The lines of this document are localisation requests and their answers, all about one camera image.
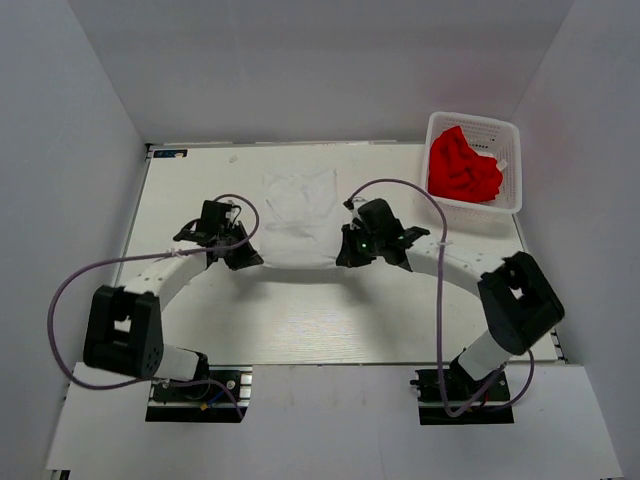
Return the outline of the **white t shirt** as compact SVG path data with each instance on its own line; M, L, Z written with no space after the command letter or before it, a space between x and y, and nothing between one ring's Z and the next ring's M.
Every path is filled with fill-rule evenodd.
M265 266L335 268L343 224L337 172L268 171L263 176L263 190L258 251Z

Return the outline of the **red t shirt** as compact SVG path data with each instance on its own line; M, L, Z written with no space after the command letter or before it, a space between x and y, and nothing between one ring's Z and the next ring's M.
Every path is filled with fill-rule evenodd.
M476 153L459 126L445 130L431 145L427 191L467 203L496 199L503 174L493 157Z

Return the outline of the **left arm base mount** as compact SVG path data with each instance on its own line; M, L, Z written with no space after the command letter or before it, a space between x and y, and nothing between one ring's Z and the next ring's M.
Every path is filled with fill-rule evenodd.
M215 385L170 387L156 382L147 402L145 421L151 423L238 424L247 413L252 390L251 366L209 368Z

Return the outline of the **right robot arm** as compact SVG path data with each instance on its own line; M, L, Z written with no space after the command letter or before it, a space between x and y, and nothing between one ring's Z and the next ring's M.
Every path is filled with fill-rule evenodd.
M477 397L494 370L525 354L564 318L561 301L530 254L496 257L447 244L425 228L403 227L384 199L345 206L352 220L341 228L337 266L359 268L382 258L415 274L442 274L444 282L480 300L487 329L447 370L459 396Z

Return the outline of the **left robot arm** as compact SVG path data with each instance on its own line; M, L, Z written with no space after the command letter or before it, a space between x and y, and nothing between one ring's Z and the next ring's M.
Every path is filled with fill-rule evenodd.
M188 398L205 396L212 378L206 355L167 344L161 316L184 287L218 260L232 271L263 263L238 219L241 210L229 196L206 200L200 216L173 237L173 251L166 257L120 286L96 290L84 363L138 379L176 381Z

